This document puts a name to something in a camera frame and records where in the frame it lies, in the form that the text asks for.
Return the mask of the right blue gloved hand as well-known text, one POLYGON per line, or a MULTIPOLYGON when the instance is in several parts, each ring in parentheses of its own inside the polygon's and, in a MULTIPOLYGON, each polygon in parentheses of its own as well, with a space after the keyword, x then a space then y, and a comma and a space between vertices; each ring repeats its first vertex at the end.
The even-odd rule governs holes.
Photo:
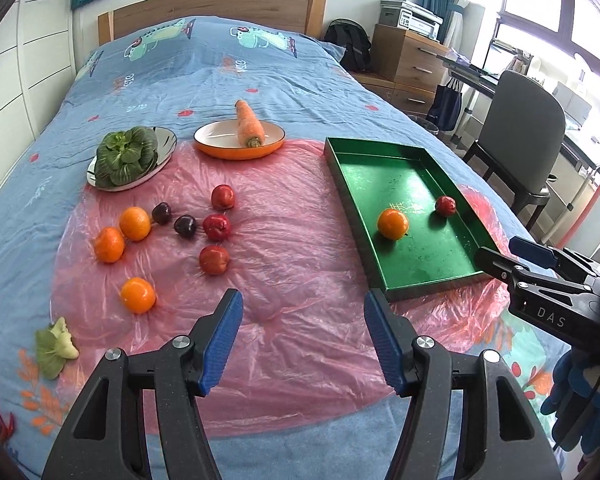
POLYGON ((541 405, 543 415, 556 414, 553 439, 565 451, 579 443, 584 455, 592 455, 600 447, 600 364, 569 351, 554 367, 553 380, 541 405))

